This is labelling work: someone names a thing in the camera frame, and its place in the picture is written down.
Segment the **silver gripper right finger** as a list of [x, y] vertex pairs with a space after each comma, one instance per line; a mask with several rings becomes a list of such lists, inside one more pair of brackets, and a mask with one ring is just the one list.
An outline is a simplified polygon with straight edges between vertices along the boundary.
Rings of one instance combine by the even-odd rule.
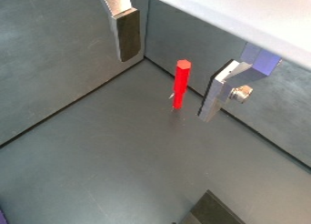
[[197, 117], [208, 122], [231, 100], [244, 103], [252, 92], [248, 83], [268, 77], [280, 60], [279, 55], [247, 43], [240, 60], [231, 59], [212, 75]]

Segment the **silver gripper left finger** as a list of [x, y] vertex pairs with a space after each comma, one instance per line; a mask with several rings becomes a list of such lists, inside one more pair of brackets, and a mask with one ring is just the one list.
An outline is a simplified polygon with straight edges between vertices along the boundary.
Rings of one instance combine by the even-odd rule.
[[127, 62], [141, 50], [140, 11], [131, 0], [101, 0], [109, 16], [119, 60]]

